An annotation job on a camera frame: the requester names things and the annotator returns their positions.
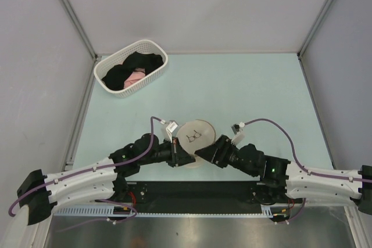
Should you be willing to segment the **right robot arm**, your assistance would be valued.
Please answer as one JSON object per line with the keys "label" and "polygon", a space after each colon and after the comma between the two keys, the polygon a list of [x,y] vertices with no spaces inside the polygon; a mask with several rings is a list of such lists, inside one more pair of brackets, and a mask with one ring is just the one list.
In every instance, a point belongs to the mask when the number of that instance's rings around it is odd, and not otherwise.
{"label": "right robot arm", "polygon": [[196,155],[224,168],[231,166],[268,187],[269,198],[282,202],[285,198],[328,200],[355,204],[365,214],[371,214],[371,167],[358,170],[325,170],[309,168],[279,157],[269,156],[248,144],[237,148],[222,135],[214,144],[199,149]]}

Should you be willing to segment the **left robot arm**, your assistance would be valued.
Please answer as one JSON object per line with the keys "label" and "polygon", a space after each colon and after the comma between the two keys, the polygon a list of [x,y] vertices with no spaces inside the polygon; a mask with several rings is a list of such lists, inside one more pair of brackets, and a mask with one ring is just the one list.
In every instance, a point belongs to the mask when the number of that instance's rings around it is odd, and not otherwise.
{"label": "left robot arm", "polygon": [[47,219],[60,209],[96,200],[122,202],[129,192],[126,178],[141,166],[167,163],[181,167],[195,162],[178,138],[159,142],[157,136],[144,134],[140,139],[111,153],[91,166],[56,174],[34,170],[17,190],[18,204],[28,207],[28,225]]}

